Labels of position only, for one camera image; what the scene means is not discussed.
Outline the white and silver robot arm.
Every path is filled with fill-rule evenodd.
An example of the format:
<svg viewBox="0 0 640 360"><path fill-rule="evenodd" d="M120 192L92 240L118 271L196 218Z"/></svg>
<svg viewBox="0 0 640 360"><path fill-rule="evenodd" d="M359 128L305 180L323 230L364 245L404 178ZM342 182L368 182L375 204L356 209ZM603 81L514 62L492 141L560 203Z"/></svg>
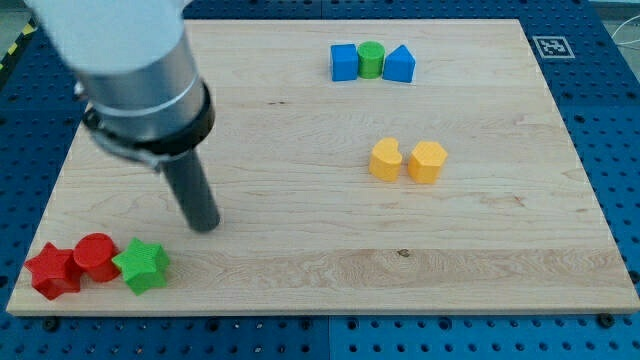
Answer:
<svg viewBox="0 0 640 360"><path fill-rule="evenodd" d="M189 46L188 0L26 0L90 102L105 151L152 168L193 150L213 104Z"/></svg>

